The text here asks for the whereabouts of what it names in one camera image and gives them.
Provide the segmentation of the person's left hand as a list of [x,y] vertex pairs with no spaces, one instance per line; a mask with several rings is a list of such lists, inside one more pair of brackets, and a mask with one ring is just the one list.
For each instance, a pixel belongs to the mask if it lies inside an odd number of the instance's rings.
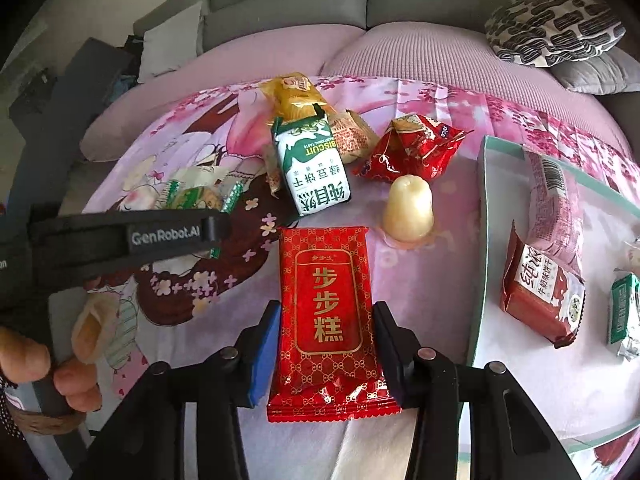
[[[48,376],[48,348],[5,327],[1,329],[1,371],[9,382],[27,384]],[[55,389],[75,411],[89,413],[102,406],[98,373],[94,364],[70,359],[53,372]]]

